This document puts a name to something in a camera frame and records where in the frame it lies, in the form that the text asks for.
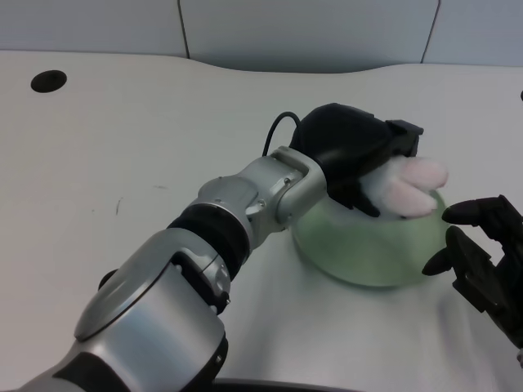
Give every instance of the white table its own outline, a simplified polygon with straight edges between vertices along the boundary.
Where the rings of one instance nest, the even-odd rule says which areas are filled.
[[[38,94],[32,77],[69,80]],[[0,52],[0,389],[58,361],[101,277],[167,226],[206,180],[262,151],[282,111],[329,102],[426,130],[448,203],[505,194],[523,211],[523,69],[400,65],[247,73],[161,56]],[[273,146],[289,142],[291,122]],[[494,258],[494,243],[473,238]],[[521,390],[516,349],[451,288],[335,282],[272,235],[234,281],[221,375],[369,392]]]

